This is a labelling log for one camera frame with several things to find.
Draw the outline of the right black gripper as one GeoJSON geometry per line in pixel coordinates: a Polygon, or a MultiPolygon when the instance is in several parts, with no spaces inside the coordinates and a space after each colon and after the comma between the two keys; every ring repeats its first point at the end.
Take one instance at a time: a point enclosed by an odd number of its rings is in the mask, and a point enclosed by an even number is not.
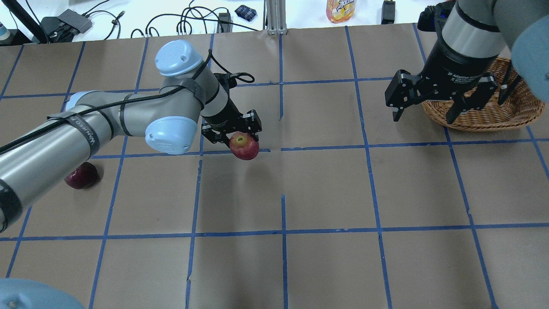
{"type": "Polygon", "coordinates": [[[480,111],[498,89],[492,73],[486,73],[494,57],[472,58],[436,41],[419,76],[397,70],[385,90],[386,106],[398,122],[406,108],[424,100],[453,100],[446,112],[446,123],[453,122],[470,110],[480,111]],[[464,96],[474,87],[475,91],[464,96]]]}

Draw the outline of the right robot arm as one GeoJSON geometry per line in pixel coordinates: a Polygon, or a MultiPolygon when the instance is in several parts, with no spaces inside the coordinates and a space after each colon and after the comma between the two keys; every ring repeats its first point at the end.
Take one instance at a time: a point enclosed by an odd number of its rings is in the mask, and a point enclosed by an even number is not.
{"type": "Polygon", "coordinates": [[[548,2],[546,0],[457,0],[430,6],[418,28],[437,34],[422,71],[400,69],[385,91],[398,121],[403,111],[426,100],[452,100],[446,123],[483,109],[496,92],[488,72],[504,47],[519,81],[548,102],[548,2]]]}

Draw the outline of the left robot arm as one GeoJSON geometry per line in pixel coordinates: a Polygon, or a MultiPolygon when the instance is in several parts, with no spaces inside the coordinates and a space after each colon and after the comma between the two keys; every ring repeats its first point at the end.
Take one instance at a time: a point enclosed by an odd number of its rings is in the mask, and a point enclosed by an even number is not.
{"type": "Polygon", "coordinates": [[[229,145],[229,133],[262,131],[254,109],[242,113],[229,91],[248,73],[213,73],[212,50],[204,58],[184,39],[161,47],[155,65],[163,76],[156,95],[77,92],[65,111],[1,147],[1,231],[55,185],[117,136],[143,137],[148,146],[182,155],[197,131],[211,143],[229,145]]]}

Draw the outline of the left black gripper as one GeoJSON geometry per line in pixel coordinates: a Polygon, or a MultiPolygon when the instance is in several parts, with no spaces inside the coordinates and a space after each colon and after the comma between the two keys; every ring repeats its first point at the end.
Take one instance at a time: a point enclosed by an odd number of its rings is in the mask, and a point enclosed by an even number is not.
{"type": "Polygon", "coordinates": [[[257,111],[252,109],[244,115],[231,100],[217,114],[204,117],[204,121],[202,136],[211,143],[221,143],[226,147],[229,147],[229,133],[248,133],[255,141],[259,141],[258,134],[262,131],[262,122],[257,111]]]}

